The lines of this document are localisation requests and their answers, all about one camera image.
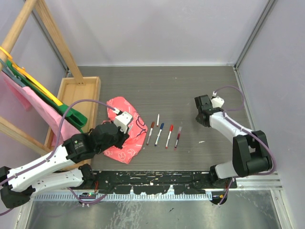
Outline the short white pen red tip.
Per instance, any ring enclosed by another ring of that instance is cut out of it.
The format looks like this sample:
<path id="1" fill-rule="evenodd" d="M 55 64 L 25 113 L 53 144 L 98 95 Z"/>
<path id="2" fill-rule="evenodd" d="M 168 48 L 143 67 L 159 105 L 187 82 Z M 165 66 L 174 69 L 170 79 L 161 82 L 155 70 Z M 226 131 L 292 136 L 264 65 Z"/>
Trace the short white pen red tip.
<path id="1" fill-rule="evenodd" d="M 167 136 L 167 141 L 166 141 L 165 149 L 168 149 L 169 141 L 170 141 L 170 138 L 171 138 L 172 131 L 173 131 L 173 125 L 170 125 L 170 129 L 169 129 L 169 133 L 168 133 L 168 136 Z"/>

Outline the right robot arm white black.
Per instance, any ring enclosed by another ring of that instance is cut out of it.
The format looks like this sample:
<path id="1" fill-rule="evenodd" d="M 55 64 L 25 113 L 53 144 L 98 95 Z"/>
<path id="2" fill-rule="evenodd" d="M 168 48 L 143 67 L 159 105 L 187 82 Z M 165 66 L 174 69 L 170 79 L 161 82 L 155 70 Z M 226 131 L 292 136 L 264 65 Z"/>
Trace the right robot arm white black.
<path id="1" fill-rule="evenodd" d="M 263 175 L 274 168 L 263 131 L 253 131 L 231 119 L 222 109 L 224 101 L 220 97 L 202 95 L 194 100 L 198 110 L 196 121 L 217 130 L 232 143 L 232 160 L 210 167 L 211 186 L 219 188 L 227 178 Z"/>

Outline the dark red capped pen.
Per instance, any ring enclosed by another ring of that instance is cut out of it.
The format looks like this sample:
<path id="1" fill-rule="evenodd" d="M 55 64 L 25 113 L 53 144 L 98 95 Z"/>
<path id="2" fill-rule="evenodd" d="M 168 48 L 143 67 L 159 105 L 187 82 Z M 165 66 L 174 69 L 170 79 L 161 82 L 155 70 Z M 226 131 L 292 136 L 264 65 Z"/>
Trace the dark red capped pen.
<path id="1" fill-rule="evenodd" d="M 180 135 L 181 135 L 181 131 L 182 131 L 182 126 L 180 126 L 179 129 L 178 129 L 177 138 L 176 138 L 175 145 L 174 145 L 174 150 L 177 149 L 179 139 L 180 139 Z"/>

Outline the white pen brown cap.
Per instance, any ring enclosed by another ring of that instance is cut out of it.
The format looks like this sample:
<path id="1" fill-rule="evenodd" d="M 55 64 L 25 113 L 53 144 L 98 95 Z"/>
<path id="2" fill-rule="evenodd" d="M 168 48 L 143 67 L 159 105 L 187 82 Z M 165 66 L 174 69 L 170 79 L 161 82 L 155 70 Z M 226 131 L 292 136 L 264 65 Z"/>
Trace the white pen brown cap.
<path id="1" fill-rule="evenodd" d="M 149 141 L 150 141 L 150 138 L 151 138 L 151 135 L 152 135 L 152 132 L 153 132 L 154 124 L 155 124 L 155 122 L 151 123 L 150 131 L 148 133 L 148 138 L 147 138 L 147 142 L 146 142 L 147 146 L 149 145 Z"/>

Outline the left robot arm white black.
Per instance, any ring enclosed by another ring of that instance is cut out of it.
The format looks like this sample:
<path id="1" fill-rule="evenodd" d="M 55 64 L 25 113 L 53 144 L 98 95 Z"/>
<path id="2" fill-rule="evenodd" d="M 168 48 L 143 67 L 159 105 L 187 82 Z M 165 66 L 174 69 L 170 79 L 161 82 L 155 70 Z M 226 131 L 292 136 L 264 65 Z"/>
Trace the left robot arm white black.
<path id="1" fill-rule="evenodd" d="M 34 185 L 46 187 L 47 175 L 92 159 L 110 147 L 121 149 L 129 138 L 129 128 L 105 122 L 87 133 L 75 134 L 50 153 L 17 168 L 1 167 L 0 197 L 6 208 L 19 207 L 30 200 L 38 191 Z"/>

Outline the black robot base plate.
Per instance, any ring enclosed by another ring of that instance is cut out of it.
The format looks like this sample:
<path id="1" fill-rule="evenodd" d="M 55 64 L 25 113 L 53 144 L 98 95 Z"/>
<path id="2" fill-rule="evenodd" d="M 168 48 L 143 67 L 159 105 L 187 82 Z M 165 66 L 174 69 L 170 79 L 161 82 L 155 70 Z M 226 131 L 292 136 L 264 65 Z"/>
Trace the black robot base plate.
<path id="1" fill-rule="evenodd" d="M 97 171 L 74 190 L 96 189 L 105 194 L 204 194 L 208 189 L 223 190 L 231 179 L 212 182 L 204 171 Z"/>

